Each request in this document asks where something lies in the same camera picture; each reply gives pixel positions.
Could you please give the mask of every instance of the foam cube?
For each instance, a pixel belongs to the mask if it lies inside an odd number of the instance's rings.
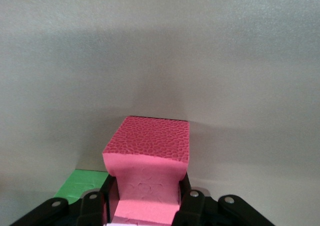
[[[189,123],[129,116],[102,154],[118,182],[115,216],[170,225],[189,163]]]

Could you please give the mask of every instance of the textured sponge surface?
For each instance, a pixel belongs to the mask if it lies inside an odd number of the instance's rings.
[[[189,122],[126,117],[104,153],[148,155],[188,163]]]

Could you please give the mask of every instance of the metal screw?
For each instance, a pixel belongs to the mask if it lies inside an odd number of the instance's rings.
[[[226,201],[228,204],[233,204],[235,202],[235,200],[231,197],[225,197],[224,201]]]
[[[97,195],[96,195],[96,194],[93,194],[93,195],[90,195],[90,196],[89,196],[89,199],[93,200],[93,199],[95,199],[96,197],[97,197]]]
[[[197,192],[197,191],[195,191],[195,190],[192,190],[191,192],[190,192],[190,196],[192,196],[192,197],[198,197],[199,196],[199,193]]]
[[[55,201],[51,206],[52,206],[52,207],[57,207],[57,206],[59,206],[60,204],[61,204],[60,201]]]

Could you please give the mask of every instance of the white surface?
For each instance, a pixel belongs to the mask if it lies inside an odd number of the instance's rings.
[[[53,196],[127,115],[191,122],[189,176],[319,225],[320,0],[0,0],[0,219]]]

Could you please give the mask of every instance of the green object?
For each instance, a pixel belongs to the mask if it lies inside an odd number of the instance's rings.
[[[100,189],[107,176],[107,172],[74,170],[54,197],[65,198],[72,204],[85,191]]]

